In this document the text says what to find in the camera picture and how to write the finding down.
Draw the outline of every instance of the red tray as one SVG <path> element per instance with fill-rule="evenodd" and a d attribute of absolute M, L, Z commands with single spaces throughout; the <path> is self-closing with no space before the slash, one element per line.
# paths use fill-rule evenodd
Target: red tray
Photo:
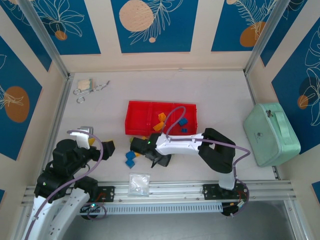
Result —
<path fill-rule="evenodd" d="M 164 113 L 166 116 L 176 107 L 184 106 L 186 112 L 184 117 L 188 123 L 184 126 L 177 124 L 170 131 L 170 135 L 193 135 L 197 133 L 197 107 L 195 104 L 152 102 L 152 101 L 129 101 L 125 117 L 125 134 L 149 136 L 152 133 L 159 133 L 153 127 L 160 123 L 158 115 Z M 183 109 L 176 110 L 166 122 L 164 132 L 181 116 Z"/>

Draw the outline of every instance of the yellow block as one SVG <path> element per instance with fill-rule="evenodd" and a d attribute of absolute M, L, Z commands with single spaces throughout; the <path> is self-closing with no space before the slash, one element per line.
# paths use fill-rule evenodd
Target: yellow block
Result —
<path fill-rule="evenodd" d="M 160 122 L 160 123 L 158 123 L 157 125 L 155 125 L 154 127 L 153 127 L 153 129 L 155 130 L 155 131 L 161 131 L 161 129 L 162 129 L 162 127 L 164 126 L 164 122 L 162 121 L 162 122 Z"/>
<path fill-rule="evenodd" d="M 167 116 L 163 112 L 158 115 L 158 119 L 160 122 L 164 122 L 166 118 Z"/>
<path fill-rule="evenodd" d="M 92 137 L 92 138 L 89 138 L 89 140 L 88 140 L 88 141 L 89 141 L 89 146 L 92 146 L 92 144 L 94 144 L 95 140 L 96 140 L 96 139 L 93 138 L 93 137 Z"/>

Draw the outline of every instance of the cream wall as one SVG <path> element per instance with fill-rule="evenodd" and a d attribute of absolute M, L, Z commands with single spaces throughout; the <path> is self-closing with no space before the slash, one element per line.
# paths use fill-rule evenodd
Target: cream wall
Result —
<path fill-rule="evenodd" d="M 1 7 L 0 22 L 0 36 L 42 85 L 18 160 L 0 154 L 0 189 L 6 192 L 0 206 L 0 239 L 5 240 L 20 217 L 17 209 L 26 186 L 34 185 L 37 179 L 65 80 L 54 64 L 49 72 L 44 69 Z M 5 141 L 6 136 L 1 136 L 1 140 Z"/>
<path fill-rule="evenodd" d="M 85 0 L 101 54 L 61 57 L 71 72 L 243 69 L 251 51 L 211 52 L 224 1 L 198 1 L 191 52 L 122 54 L 111 0 Z"/>
<path fill-rule="evenodd" d="M 319 0 L 308 0 L 292 27 L 264 68 L 259 59 L 249 75 L 257 103 L 277 102 L 272 80 L 320 17 Z M 279 168 L 283 179 L 292 182 L 315 239 L 320 239 L 320 205 L 311 184 L 320 181 L 320 145 L 295 157 Z"/>

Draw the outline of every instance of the orange block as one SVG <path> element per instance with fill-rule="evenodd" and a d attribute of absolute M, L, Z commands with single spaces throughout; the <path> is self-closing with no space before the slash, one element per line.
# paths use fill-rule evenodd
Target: orange block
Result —
<path fill-rule="evenodd" d="M 160 122 L 164 122 L 166 118 L 167 116 L 163 112 L 158 115 L 158 119 Z"/>
<path fill-rule="evenodd" d="M 161 131 L 161 129 L 162 129 L 162 127 L 164 126 L 164 122 L 162 121 L 162 122 L 160 122 L 160 123 L 158 123 L 157 125 L 155 125 L 154 127 L 153 127 L 153 129 L 155 130 L 155 131 Z"/>

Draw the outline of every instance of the blue block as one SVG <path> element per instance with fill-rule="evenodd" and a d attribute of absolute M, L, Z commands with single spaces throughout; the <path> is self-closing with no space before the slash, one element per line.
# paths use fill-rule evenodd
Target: blue block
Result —
<path fill-rule="evenodd" d="M 183 125 L 186 125 L 188 123 L 188 120 L 184 117 L 178 123 L 179 123 L 180 126 L 183 126 Z"/>
<path fill-rule="evenodd" d="M 132 159 L 128 159 L 127 161 L 125 161 L 125 164 L 132 169 L 135 165 L 135 162 Z"/>
<path fill-rule="evenodd" d="M 136 157 L 136 154 L 135 154 L 135 152 L 134 151 L 129 151 L 129 152 L 127 152 L 126 154 L 125 154 L 125 157 L 127 158 L 127 159 L 134 159 L 135 157 Z"/>

